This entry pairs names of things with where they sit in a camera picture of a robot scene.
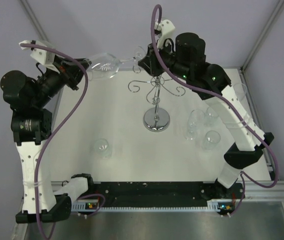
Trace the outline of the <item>small clear wine glass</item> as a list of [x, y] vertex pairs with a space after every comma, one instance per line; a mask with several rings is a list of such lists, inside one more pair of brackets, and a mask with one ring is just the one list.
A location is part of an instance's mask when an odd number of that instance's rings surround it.
[[205, 126], [213, 126], [218, 118], [219, 114], [212, 107], [208, 107], [205, 113]]

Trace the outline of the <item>tall clear wine glass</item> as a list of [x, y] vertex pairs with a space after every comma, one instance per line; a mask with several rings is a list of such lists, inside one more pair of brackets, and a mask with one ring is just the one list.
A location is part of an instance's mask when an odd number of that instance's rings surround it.
[[247, 86], [243, 83], [236, 83], [233, 88], [238, 100], [242, 102], [246, 98], [246, 94], [248, 92]]

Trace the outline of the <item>clear ribbed glass tumbler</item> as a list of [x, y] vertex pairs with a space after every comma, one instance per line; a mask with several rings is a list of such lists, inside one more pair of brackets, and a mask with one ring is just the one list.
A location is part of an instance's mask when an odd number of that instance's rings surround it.
[[109, 159], [112, 155], [112, 147], [104, 138], [97, 139], [93, 148], [95, 153], [103, 159]]

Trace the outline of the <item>aluminium frame rail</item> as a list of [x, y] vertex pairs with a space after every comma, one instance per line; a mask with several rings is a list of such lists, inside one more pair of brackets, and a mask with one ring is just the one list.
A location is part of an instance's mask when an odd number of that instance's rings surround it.
[[[78, 200], [92, 199], [94, 197], [100, 197], [101, 200], [105, 200], [104, 195], [100, 193], [88, 193], [88, 188], [90, 183], [100, 183], [94, 182], [90, 175], [75, 175], [70, 181], [63, 183], [61, 188], [50, 195], [56, 197], [59, 202], [62, 195], [68, 195], [71, 202], [74, 203]], [[243, 185], [243, 193], [241, 199], [261, 199], [261, 200], [276, 200], [284, 199], [284, 182], [278, 182], [274, 187], [265, 186], [261, 183], [256, 184], [252, 181], [237, 181], [236, 183], [241, 183]], [[151, 207], [151, 208], [197, 208], [197, 207]]]

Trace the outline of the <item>right controller board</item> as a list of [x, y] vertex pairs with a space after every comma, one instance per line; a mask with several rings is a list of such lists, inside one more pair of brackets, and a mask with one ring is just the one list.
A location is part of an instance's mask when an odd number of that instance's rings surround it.
[[224, 214], [226, 214], [235, 210], [236, 200], [212, 199], [208, 200], [207, 204], [213, 205], [218, 212], [222, 211]]

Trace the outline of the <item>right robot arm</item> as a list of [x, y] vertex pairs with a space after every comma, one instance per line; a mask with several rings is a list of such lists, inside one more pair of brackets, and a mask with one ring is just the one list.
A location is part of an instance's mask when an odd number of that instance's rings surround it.
[[138, 65], [149, 75], [167, 73], [180, 85], [198, 94], [220, 117], [234, 143], [224, 154], [225, 164], [216, 179], [215, 192], [221, 198], [234, 190], [243, 169], [257, 163], [274, 140], [251, 119], [238, 99], [231, 79], [224, 69], [206, 62], [205, 41], [195, 33], [185, 32], [175, 40], [151, 35], [152, 42]]

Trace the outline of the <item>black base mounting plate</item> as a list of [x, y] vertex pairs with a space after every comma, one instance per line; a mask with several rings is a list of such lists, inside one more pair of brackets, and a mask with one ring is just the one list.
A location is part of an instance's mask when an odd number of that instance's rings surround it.
[[90, 183], [89, 194], [102, 194], [105, 207], [165, 208], [206, 207], [213, 199], [240, 199], [243, 185], [235, 183], [230, 188], [218, 182], [100, 182]]

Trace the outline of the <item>controller board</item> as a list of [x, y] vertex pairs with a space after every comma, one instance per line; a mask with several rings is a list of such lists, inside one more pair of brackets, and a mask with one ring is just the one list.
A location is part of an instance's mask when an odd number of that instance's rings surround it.
[[99, 200], [100, 197], [94, 197], [90, 199], [81, 199], [72, 204], [71, 211], [81, 212], [81, 213], [89, 213], [94, 212], [99, 208]]
[[236, 200], [212, 199], [208, 200], [207, 204], [213, 205], [218, 212], [222, 211], [224, 214], [226, 214], [235, 210]]

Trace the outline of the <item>etched clear wine glass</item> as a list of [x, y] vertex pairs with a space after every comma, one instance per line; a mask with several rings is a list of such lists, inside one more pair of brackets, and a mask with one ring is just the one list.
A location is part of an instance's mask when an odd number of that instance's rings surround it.
[[140, 67], [137, 65], [137, 63], [145, 55], [146, 51], [141, 46], [138, 46], [135, 49], [133, 56], [127, 59], [119, 59], [113, 54], [106, 52], [93, 55], [87, 58], [92, 62], [90, 68], [86, 70], [88, 79], [91, 82], [111, 79], [118, 73], [123, 64], [129, 62], [133, 62], [133, 67], [137, 66], [140, 70]]

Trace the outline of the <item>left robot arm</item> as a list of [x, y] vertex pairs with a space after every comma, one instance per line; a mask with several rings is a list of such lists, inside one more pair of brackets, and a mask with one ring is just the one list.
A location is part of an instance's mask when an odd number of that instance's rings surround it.
[[49, 161], [39, 158], [52, 136], [52, 113], [45, 105], [64, 86], [77, 90], [82, 78], [78, 65], [55, 56], [52, 66], [38, 79], [12, 70], [0, 80], [3, 100], [12, 110], [11, 130], [22, 167], [24, 197], [22, 210], [15, 216], [18, 224], [66, 220], [72, 203], [81, 195], [90, 198], [95, 194], [93, 179], [87, 173], [73, 175], [69, 183], [54, 192]]

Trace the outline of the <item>left controller board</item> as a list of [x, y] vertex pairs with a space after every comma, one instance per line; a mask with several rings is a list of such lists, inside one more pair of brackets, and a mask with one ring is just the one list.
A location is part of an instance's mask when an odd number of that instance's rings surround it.
[[89, 213], [94, 212], [99, 208], [99, 200], [100, 197], [94, 197], [90, 199], [81, 199], [72, 204], [71, 211], [81, 212], [81, 213]]

